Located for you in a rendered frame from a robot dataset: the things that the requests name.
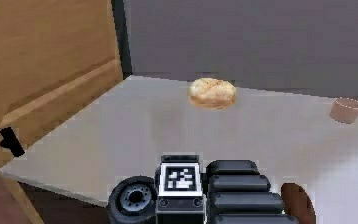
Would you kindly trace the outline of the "golden bread loaf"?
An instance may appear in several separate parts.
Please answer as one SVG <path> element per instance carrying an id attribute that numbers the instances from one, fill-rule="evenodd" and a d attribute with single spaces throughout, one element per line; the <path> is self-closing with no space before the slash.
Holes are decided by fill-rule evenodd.
<path id="1" fill-rule="evenodd" d="M 223 109 L 235 103 L 237 90 L 228 81 L 203 77 L 193 81 L 188 88 L 189 101 L 199 107 Z"/>

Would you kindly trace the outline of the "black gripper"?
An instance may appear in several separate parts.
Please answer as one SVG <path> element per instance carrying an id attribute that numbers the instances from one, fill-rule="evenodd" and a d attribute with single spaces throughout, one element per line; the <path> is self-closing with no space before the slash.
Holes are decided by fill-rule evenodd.
<path id="1" fill-rule="evenodd" d="M 108 198 L 110 224 L 156 224 L 154 179 L 133 176 L 121 181 Z"/>

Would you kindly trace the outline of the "brown mug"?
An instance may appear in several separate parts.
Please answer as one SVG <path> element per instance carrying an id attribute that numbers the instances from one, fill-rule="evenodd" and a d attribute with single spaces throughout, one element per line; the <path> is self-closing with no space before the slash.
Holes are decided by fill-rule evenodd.
<path id="1" fill-rule="evenodd" d="M 340 123 L 352 124 L 358 118 L 358 100 L 337 98 L 331 107 L 330 117 Z"/>

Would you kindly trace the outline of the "wooden cupboard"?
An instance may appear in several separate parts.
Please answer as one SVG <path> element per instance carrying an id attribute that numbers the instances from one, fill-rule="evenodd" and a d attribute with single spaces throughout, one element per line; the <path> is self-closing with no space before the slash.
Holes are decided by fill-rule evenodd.
<path id="1" fill-rule="evenodd" d="M 111 0 L 0 0 L 0 130 L 23 147 L 122 78 Z"/>

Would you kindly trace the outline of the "brown round stool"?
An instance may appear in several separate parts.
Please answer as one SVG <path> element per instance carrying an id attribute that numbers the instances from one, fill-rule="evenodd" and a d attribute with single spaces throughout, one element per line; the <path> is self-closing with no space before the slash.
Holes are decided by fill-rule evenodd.
<path id="1" fill-rule="evenodd" d="M 284 183 L 281 197 L 285 213 L 298 219 L 299 224 L 316 224 L 316 214 L 311 199 L 305 189 L 296 183 Z"/>

